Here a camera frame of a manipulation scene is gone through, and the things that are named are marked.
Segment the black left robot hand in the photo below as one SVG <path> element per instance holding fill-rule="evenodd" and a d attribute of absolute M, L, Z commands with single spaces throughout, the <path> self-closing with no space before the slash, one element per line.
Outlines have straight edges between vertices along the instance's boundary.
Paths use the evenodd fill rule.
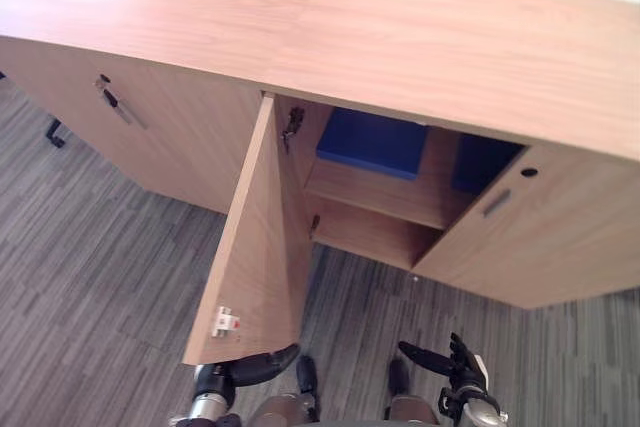
<path fill-rule="evenodd" d="M 300 346 L 288 347 L 270 353 L 261 353 L 230 363 L 229 374 L 235 387 L 249 387 L 268 382 L 284 372 L 298 357 Z"/>

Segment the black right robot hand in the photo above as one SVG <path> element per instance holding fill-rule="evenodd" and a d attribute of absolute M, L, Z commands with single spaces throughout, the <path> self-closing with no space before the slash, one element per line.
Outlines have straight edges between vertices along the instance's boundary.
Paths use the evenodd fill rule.
<path fill-rule="evenodd" d="M 488 392 L 486 373 L 481 369 L 475 355 L 455 332 L 450 335 L 449 356 L 405 341 L 400 341 L 398 348 L 414 364 L 447 377 L 454 391 L 460 390 L 463 386 L 473 386 L 483 393 Z"/>

